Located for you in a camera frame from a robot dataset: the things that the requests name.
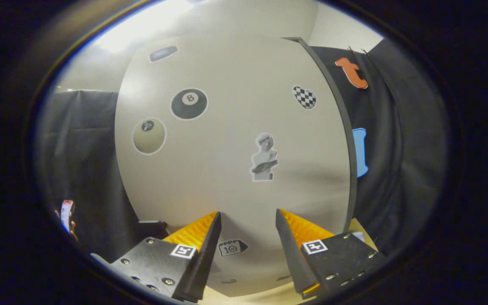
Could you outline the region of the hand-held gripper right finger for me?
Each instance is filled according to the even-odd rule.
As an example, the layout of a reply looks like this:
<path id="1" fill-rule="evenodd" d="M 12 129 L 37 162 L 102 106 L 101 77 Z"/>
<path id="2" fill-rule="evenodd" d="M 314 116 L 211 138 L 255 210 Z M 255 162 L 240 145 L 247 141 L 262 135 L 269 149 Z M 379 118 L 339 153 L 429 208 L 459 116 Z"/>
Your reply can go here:
<path id="1" fill-rule="evenodd" d="M 355 234 L 333 234 L 286 210 L 276 211 L 275 225 L 293 286 L 303 299 L 335 295 L 386 261 Z"/>

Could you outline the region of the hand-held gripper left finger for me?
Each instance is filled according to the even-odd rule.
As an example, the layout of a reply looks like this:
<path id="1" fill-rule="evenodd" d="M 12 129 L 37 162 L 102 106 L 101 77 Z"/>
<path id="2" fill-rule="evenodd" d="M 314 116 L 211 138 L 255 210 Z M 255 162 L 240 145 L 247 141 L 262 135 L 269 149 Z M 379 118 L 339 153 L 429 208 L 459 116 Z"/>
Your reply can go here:
<path id="1" fill-rule="evenodd" d="M 184 226 L 164 239 L 147 237 L 110 264 L 110 270 L 154 294 L 201 300 L 222 230 L 220 212 Z"/>

